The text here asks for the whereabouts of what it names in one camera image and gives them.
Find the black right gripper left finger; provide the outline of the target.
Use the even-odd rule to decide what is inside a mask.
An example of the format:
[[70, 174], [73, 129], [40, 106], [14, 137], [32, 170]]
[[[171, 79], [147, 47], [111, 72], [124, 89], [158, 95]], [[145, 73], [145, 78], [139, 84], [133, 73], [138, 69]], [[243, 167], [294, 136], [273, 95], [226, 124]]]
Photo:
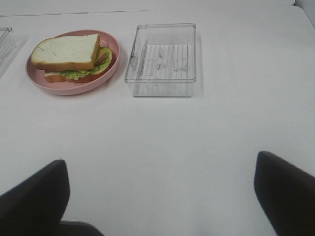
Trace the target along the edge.
[[65, 212], [70, 196], [66, 162], [55, 160], [2, 194], [2, 236], [50, 236]]

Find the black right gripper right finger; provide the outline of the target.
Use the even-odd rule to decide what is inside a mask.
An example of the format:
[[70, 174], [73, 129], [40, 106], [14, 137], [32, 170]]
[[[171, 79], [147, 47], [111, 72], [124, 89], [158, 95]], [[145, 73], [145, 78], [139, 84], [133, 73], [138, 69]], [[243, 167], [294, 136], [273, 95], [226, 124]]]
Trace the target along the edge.
[[279, 236], [315, 234], [315, 178], [283, 158], [261, 151], [254, 173], [256, 197]]

